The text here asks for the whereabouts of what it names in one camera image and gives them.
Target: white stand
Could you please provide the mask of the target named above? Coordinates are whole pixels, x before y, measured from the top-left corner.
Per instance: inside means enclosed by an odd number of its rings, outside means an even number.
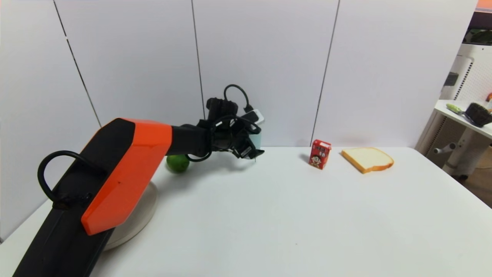
[[[116,227],[104,251],[119,246],[136,236],[152,219],[156,205],[157,187],[151,182],[128,219],[122,225]]]
[[[491,140],[470,128],[466,128],[442,169],[449,175],[470,175],[477,167]]]

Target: black brush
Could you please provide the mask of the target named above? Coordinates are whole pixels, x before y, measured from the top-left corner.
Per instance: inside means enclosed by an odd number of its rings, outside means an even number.
[[[464,112],[464,115],[471,124],[480,128],[492,123],[492,114],[485,107],[477,103],[471,103],[466,109],[466,112]]]

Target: green lime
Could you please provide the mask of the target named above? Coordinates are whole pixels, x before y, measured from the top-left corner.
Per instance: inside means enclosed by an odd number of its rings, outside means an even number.
[[[167,156],[166,163],[172,171],[178,173],[185,172],[189,166],[189,160],[184,155]]]

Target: black cable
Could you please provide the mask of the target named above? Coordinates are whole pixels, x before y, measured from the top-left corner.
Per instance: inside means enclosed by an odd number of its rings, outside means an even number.
[[[53,191],[50,189],[50,187],[46,183],[46,180],[44,178],[44,171],[46,170],[46,166],[48,165],[48,163],[51,162],[51,160],[53,160],[56,157],[60,157],[60,156],[69,156],[69,157],[75,158],[76,160],[83,162],[84,164],[86,164],[87,166],[96,170],[97,172],[104,172],[103,169],[99,168],[98,166],[96,166],[95,164],[93,164],[92,162],[87,160],[86,158],[82,157],[80,154],[72,152],[72,151],[61,150],[61,151],[56,151],[56,152],[49,154],[48,156],[46,156],[41,161],[41,163],[39,164],[39,167],[37,168],[37,180],[39,181],[39,185],[41,186],[41,189],[43,190],[44,194],[46,194],[46,196],[51,201],[53,201],[54,203],[59,202],[60,199],[58,199],[55,196]]]
[[[230,87],[235,87],[235,88],[239,89],[243,93],[243,95],[245,96],[245,98],[246,98],[246,107],[244,108],[245,112],[252,111],[253,107],[249,104],[249,98],[247,97],[245,90],[238,85],[230,84],[230,85],[226,86],[224,89],[224,99],[227,101],[227,89]]]
[[[202,158],[199,158],[199,159],[193,159],[193,158],[190,158],[189,155],[185,155],[185,157],[190,161],[190,162],[203,162],[205,161],[206,159],[210,158],[210,156],[212,155],[212,148],[214,147],[214,133],[215,133],[215,130],[217,129],[218,125],[220,122],[223,122],[224,120],[232,120],[232,119],[235,119],[235,120],[242,120],[248,124],[251,124],[253,125],[256,129],[255,130],[250,130],[250,129],[246,129],[246,131],[250,134],[253,134],[253,135],[257,135],[261,132],[261,128],[254,122],[251,122],[245,118],[242,118],[242,117],[238,117],[237,115],[225,115],[219,119],[217,119],[216,121],[214,121],[212,123],[212,127],[210,128],[210,133],[211,133],[211,138],[210,138],[210,152],[207,153],[204,157]]]

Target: pegboard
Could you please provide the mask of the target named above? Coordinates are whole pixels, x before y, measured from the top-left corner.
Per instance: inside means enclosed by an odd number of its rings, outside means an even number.
[[[458,57],[469,61],[460,86],[454,86],[454,100],[484,101],[492,92],[492,46],[462,44]]]

